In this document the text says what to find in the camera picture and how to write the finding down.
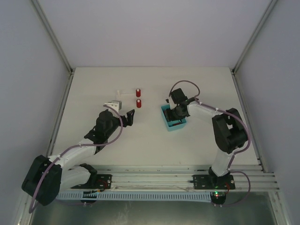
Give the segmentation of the large red spring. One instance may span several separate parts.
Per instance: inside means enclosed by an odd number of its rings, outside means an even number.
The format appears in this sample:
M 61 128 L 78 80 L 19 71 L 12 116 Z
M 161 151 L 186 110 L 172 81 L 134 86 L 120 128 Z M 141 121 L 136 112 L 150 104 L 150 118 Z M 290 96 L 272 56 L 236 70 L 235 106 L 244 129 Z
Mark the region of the large red spring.
M 142 101 L 141 101 L 141 99 L 137 99 L 136 100 L 136 107 L 137 108 L 141 108 L 142 107 Z
M 135 96 L 136 96 L 137 98 L 140 98 L 140 97 L 141 97 L 141 90 L 140 90 L 140 89 L 136 89 L 136 90 L 135 90 Z

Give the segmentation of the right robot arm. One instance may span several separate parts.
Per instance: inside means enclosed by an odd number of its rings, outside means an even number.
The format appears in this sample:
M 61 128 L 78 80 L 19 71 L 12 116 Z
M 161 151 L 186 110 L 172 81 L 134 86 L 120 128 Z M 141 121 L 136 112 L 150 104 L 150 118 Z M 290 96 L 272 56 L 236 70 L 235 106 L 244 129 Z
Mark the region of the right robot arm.
M 175 128 L 186 123 L 190 116 L 206 117 L 212 125 L 216 158 L 209 168 L 210 183 L 214 188 L 230 183 L 230 167 L 236 154 L 247 150 L 251 143 L 249 130 L 237 109 L 221 110 L 207 105 L 197 97 L 188 98 L 181 88 L 171 90 L 162 110 L 167 127 Z

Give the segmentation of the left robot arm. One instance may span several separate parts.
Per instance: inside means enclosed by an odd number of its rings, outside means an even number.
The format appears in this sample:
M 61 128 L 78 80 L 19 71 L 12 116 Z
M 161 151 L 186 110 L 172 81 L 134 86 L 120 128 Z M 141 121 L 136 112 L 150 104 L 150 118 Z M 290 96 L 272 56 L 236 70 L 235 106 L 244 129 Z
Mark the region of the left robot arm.
M 57 195 L 70 188 L 83 188 L 98 192 L 109 189 L 105 179 L 100 178 L 96 169 L 85 163 L 88 157 L 99 153 L 105 146 L 115 142 L 109 140 L 119 129 L 132 126 L 135 110 L 121 116 L 111 107 L 102 111 L 95 126 L 76 145 L 58 155 L 37 156 L 27 172 L 21 189 L 43 206 L 53 202 Z

